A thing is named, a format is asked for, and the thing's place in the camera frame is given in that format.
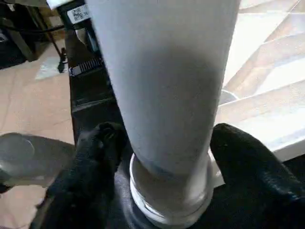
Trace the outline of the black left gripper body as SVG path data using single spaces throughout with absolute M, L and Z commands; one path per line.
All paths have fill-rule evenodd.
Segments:
M 69 75 L 81 76 L 100 71 L 103 76 L 108 76 L 86 2 L 69 0 L 58 7 L 58 13 L 66 31 L 75 38 L 70 59 L 81 59 L 79 63 L 69 64 Z

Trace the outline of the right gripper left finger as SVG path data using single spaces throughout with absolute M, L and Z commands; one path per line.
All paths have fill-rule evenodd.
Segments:
M 75 157 L 36 206 L 32 229 L 104 229 L 114 176 L 126 146 L 122 125 L 106 122 L 80 134 Z

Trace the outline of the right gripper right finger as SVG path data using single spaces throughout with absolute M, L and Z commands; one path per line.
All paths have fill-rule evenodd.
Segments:
M 262 229 L 305 227 L 305 186 L 257 138 L 226 123 L 213 128 L 211 151 L 226 184 L 244 190 Z

